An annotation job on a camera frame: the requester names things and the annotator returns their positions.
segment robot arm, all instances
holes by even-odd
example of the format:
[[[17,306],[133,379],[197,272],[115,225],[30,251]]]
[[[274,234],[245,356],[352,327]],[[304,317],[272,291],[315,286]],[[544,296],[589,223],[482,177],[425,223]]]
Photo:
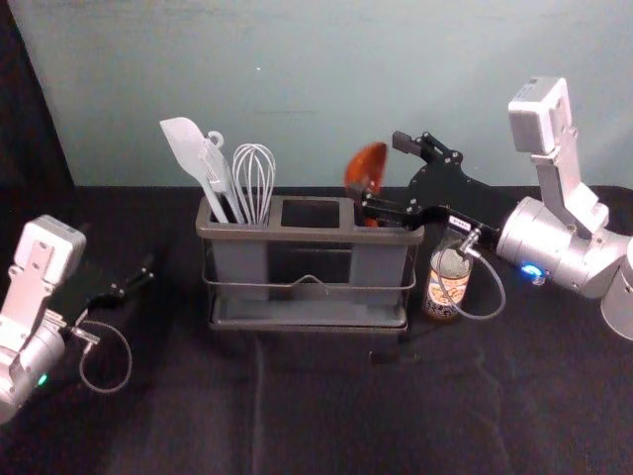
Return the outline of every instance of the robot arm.
[[[48,299],[75,271],[86,244],[79,231],[50,217],[27,223],[9,268],[0,311],[0,424],[10,420],[64,352],[63,317]],[[92,344],[96,336],[81,331]]]
[[[79,374],[90,389],[111,394],[123,388],[130,377],[132,355],[125,337],[108,324],[93,323],[109,328],[122,339],[129,352],[129,366],[126,379],[114,388],[99,388],[87,381],[83,361],[99,338],[79,325],[89,311],[123,305],[150,282],[153,258],[149,255],[140,271],[123,285],[113,283],[100,269],[89,265],[73,276],[85,244],[83,233],[50,216],[27,223],[22,231],[15,263],[9,268],[11,284],[0,311],[0,425],[12,419],[45,380],[71,335],[86,343]],[[66,319],[49,306],[61,308]]]
[[[429,133],[395,132],[393,146],[420,156],[403,205],[361,195],[364,213],[408,228],[443,223],[511,263],[588,298],[601,298],[607,323],[633,339],[633,243],[606,230],[608,208],[581,181],[578,132],[564,78],[535,77],[508,106],[514,143],[531,153],[543,201],[519,203],[461,170],[462,154]]]

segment wire whisk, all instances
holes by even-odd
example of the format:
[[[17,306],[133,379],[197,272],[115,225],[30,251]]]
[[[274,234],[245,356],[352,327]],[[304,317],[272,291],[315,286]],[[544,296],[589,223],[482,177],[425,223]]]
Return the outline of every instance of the wire whisk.
[[[244,143],[233,154],[233,191],[250,225],[268,221],[275,170],[275,156],[260,143]]]

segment white sticker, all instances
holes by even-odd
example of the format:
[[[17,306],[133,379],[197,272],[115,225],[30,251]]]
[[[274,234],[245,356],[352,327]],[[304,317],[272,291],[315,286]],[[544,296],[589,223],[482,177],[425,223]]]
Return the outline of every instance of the white sticker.
[[[466,223],[464,220],[460,220],[459,218],[455,218],[454,216],[449,216],[448,217],[448,224],[449,225],[453,225],[457,228],[459,228],[460,230],[464,230],[467,233],[469,233],[471,231],[472,226],[468,223]]]

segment jar label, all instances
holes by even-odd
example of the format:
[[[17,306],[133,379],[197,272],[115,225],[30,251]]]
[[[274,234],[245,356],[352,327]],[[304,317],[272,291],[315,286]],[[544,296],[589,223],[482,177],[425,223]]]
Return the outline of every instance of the jar label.
[[[447,277],[442,278],[442,283],[446,288],[446,292],[451,297],[455,304],[460,305],[462,300],[464,299],[464,295],[466,294],[466,286],[468,285],[468,279],[470,274],[465,277],[460,277],[458,279],[450,279]],[[430,270],[430,278],[428,280],[428,288],[426,290],[427,296],[427,311],[435,314],[435,315],[445,315],[445,311],[450,311],[450,314],[453,314],[453,309],[451,304],[448,302],[448,299],[444,296],[444,292],[439,286],[437,272],[433,269]]]

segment white spatula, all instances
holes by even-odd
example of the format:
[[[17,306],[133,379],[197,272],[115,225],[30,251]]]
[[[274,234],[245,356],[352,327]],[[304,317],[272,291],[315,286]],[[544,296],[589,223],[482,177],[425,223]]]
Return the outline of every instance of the white spatula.
[[[209,184],[207,167],[200,159],[205,137],[198,126],[186,117],[176,117],[160,121],[160,127],[182,169],[193,176],[202,186],[218,222],[228,223],[225,210],[222,209],[220,200]]]

